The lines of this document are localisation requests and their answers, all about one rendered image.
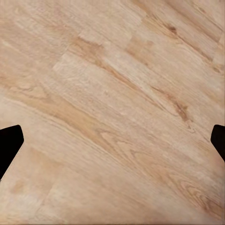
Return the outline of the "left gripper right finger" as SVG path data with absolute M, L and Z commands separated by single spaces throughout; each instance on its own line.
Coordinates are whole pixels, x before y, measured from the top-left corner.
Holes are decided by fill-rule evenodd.
M 214 125 L 210 141 L 225 161 L 225 126 Z

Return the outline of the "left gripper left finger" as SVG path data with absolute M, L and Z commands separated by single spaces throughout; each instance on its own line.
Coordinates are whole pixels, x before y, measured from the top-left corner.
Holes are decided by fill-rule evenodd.
M 0 180 L 24 142 L 20 125 L 0 130 Z

